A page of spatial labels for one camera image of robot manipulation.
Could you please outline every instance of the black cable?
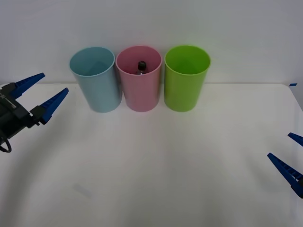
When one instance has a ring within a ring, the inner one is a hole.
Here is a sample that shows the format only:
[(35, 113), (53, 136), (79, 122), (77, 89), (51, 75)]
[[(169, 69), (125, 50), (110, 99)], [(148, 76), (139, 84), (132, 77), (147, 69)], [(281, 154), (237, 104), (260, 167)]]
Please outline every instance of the black cable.
[(0, 145), (0, 150), (3, 151), (3, 152), (6, 152), (6, 153), (10, 153), (11, 152), (11, 145), (9, 143), (8, 138), (4, 135), (4, 133), (2, 132), (2, 130), (0, 130), (0, 137), (6, 143), (6, 146), (8, 146), (8, 148), (5, 149), (3, 146)]

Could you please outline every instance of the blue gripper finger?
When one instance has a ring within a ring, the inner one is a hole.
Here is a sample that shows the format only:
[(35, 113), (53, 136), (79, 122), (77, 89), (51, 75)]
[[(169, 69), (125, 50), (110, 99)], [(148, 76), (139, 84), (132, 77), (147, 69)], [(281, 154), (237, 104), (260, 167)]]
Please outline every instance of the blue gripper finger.
[(298, 136), (294, 133), (289, 133), (288, 136), (290, 138), (292, 138), (294, 141), (296, 141), (298, 144), (300, 144), (301, 146), (303, 146), (303, 137), (302, 136)]
[(303, 175), (291, 168), (288, 164), (282, 162), (279, 158), (274, 156), (272, 153), (267, 155), (270, 161), (275, 165), (279, 170), (282, 176), (290, 183), (294, 192), (303, 199)]
[(42, 120), (44, 121), (43, 124), (46, 124), (49, 119), (51, 119), (52, 114), (63, 101), (63, 99), (66, 97), (68, 92), (68, 89), (65, 88), (58, 94), (56, 94), (54, 97), (50, 98), (49, 100), (40, 105), (45, 109), (45, 113), (42, 115)]
[(31, 86), (33, 86), (43, 77), (45, 77), (44, 73), (39, 73), (37, 75), (16, 82), (15, 83), (16, 88), (10, 92), (10, 95), (14, 99), (19, 98), (25, 91), (27, 91)]

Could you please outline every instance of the cup rim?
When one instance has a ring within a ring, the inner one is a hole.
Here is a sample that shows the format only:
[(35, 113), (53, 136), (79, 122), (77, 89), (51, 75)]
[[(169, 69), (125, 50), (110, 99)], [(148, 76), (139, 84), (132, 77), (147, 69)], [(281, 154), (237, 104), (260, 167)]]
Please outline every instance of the cup rim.
[[(180, 72), (177, 72), (177, 71), (173, 70), (173, 69), (172, 69), (170, 66), (168, 66), (168, 64), (166, 63), (166, 56), (167, 56), (167, 54), (168, 54), (171, 50), (173, 50), (173, 49), (175, 49), (175, 48), (178, 48), (178, 47), (181, 47), (181, 46), (195, 47), (195, 48), (198, 48), (199, 50), (203, 51), (203, 52), (207, 55), (207, 57), (209, 58), (209, 65), (208, 65), (208, 67), (207, 67), (204, 71), (199, 72), (199, 73), (196, 73), (196, 74), (184, 74), (184, 73), (180, 73)], [(198, 46), (195, 46), (195, 45), (178, 45), (178, 46), (174, 46), (173, 48), (169, 49), (169, 50), (166, 52), (166, 54), (165, 54), (165, 56), (164, 56), (164, 64), (165, 64), (165, 66), (166, 66), (167, 68), (169, 68), (171, 71), (173, 71), (173, 72), (175, 72), (175, 73), (177, 73), (177, 74), (179, 74), (179, 75), (183, 75), (183, 76), (197, 76), (197, 75), (200, 75), (201, 73), (206, 72), (206, 71), (209, 69), (209, 67), (212, 65), (212, 59), (210, 58), (209, 54), (208, 54), (204, 49), (202, 49), (201, 47), (198, 47)]]
[(143, 76), (148, 76), (148, 75), (152, 74), (154, 71), (158, 70), (158, 69), (161, 67), (162, 63), (163, 63), (163, 59), (162, 59), (162, 56), (161, 56), (161, 54), (159, 53), (159, 51), (157, 51), (155, 48), (153, 48), (153, 47), (151, 47), (151, 46), (147, 46), (147, 45), (134, 45), (134, 46), (129, 46), (129, 47), (123, 49), (123, 50), (117, 55), (117, 57), (116, 57), (116, 61), (115, 61), (115, 62), (116, 62), (116, 67), (118, 68), (119, 71), (121, 71), (121, 72), (123, 72), (123, 73), (125, 73), (125, 74), (127, 74), (127, 75), (130, 75), (130, 76), (140, 76), (140, 77), (142, 77), (142, 75), (136, 75), (136, 74), (132, 74), (132, 73), (125, 72), (124, 70), (120, 69), (120, 67), (119, 67), (118, 64), (117, 64), (117, 59), (118, 59), (119, 55), (120, 55), (123, 51), (126, 51), (127, 49), (130, 49), (130, 48), (133, 48), (133, 47), (138, 47), (138, 46), (143, 46), (143, 47), (151, 48), (151, 49), (155, 50), (155, 51), (158, 53), (158, 55), (160, 56), (160, 60), (161, 60), (161, 61), (160, 61), (159, 66), (158, 66), (156, 69), (154, 69), (153, 71), (148, 72), (148, 73), (144, 73), (144, 74), (143, 74)]
[[(80, 75), (80, 74), (78, 74), (78, 73), (75, 73), (75, 72), (71, 69), (71, 60), (72, 60), (72, 58), (73, 58), (76, 54), (80, 53), (81, 51), (84, 51), (84, 50), (90, 49), (90, 48), (101, 48), (101, 49), (106, 49), (106, 50), (108, 50), (109, 52), (111, 52), (111, 54), (112, 54), (113, 57), (114, 57), (114, 60), (113, 60), (112, 64), (108, 67), (107, 70), (105, 70), (105, 71), (103, 71), (103, 72), (101, 72), (101, 73), (95, 74), (95, 75), (84, 76), (84, 75)], [(103, 47), (103, 46), (90, 46), (90, 47), (85, 47), (85, 48), (83, 48), (83, 49), (77, 51), (75, 54), (73, 54), (72, 57), (71, 57), (71, 59), (70, 59), (69, 67), (70, 67), (70, 71), (71, 71), (73, 74), (75, 74), (75, 75), (77, 75), (77, 76), (79, 76), (79, 77), (85, 77), (85, 78), (87, 78), (87, 77), (96, 77), (96, 76), (102, 75), (102, 74), (106, 73), (107, 71), (109, 71), (109, 70), (113, 67), (115, 61), (116, 61), (115, 54), (114, 54), (110, 49), (108, 49), (108, 48), (106, 48), (106, 47)]]

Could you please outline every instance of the light blue cup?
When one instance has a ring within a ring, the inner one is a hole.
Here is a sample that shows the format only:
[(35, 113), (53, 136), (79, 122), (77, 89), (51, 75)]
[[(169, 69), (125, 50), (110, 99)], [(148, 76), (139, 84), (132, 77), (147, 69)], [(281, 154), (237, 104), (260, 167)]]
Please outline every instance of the light blue cup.
[(121, 103), (122, 93), (115, 70), (115, 55), (103, 47), (90, 47), (77, 52), (70, 69), (92, 110), (106, 113)]

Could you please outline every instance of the green cup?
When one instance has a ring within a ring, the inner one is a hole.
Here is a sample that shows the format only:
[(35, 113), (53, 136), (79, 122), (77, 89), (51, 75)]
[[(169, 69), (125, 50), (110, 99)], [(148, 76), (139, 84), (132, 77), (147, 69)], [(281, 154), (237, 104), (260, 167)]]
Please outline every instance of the green cup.
[(182, 45), (170, 49), (165, 55), (165, 104), (179, 112), (193, 109), (210, 64), (209, 55), (199, 47)]

